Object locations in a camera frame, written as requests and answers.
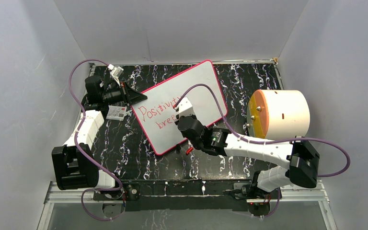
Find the red marker cap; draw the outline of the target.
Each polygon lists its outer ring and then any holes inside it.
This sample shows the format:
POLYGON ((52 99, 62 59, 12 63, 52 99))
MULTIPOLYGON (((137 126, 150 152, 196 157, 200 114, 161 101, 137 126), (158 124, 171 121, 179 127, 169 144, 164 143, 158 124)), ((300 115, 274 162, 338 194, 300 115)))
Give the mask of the red marker cap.
POLYGON ((189 155, 192 151, 193 151, 193 147, 190 147, 186 152, 185 152, 185 154, 186 155, 189 155))

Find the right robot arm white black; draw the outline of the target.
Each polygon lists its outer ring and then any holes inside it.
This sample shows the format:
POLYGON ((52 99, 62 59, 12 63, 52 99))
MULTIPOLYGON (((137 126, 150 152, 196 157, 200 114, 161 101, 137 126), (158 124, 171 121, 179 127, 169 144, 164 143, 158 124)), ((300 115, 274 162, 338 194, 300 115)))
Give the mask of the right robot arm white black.
POLYGON ((264 198, 285 185, 304 188, 317 185, 320 155, 306 140, 272 143, 271 140, 237 136, 228 129, 208 128, 194 116, 181 116, 175 124, 196 150, 208 155, 247 157, 275 164, 272 169, 254 173, 251 193, 256 198, 264 198))

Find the pink framed whiteboard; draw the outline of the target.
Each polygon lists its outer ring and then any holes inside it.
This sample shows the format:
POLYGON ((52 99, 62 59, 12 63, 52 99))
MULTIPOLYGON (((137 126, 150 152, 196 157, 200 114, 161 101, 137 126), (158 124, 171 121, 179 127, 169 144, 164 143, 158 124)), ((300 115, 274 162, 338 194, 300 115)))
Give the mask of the pink framed whiteboard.
POLYGON ((201 124, 211 126, 227 115, 226 99, 220 81, 210 60, 205 60, 179 74, 168 78, 142 92, 148 97, 132 106, 132 110, 144 131, 153 151, 161 156, 183 143, 183 138, 174 124, 177 103, 190 87, 197 86, 185 96, 191 102, 195 115, 201 124))

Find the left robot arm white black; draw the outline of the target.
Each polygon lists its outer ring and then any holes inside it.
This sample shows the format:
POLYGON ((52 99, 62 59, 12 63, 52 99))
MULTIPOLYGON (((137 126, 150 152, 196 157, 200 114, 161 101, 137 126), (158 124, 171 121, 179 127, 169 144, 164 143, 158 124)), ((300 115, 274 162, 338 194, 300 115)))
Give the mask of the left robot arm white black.
POLYGON ((81 101, 80 121, 69 139, 51 153, 56 182, 60 190, 93 188, 104 190, 111 199, 119 199, 124 187, 114 173, 100 167, 92 154, 92 145, 109 113, 110 106, 123 103, 130 106, 147 99, 125 82, 106 87, 103 79, 85 79, 86 94, 81 101))

